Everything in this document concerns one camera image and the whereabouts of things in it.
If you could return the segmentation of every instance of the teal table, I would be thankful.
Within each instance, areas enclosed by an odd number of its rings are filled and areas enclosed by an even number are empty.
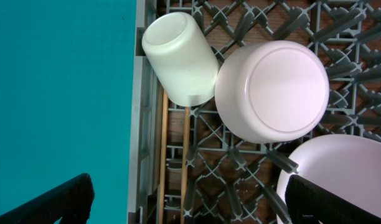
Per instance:
[[[87,172],[124,223],[136,1],[0,1],[0,215]]]

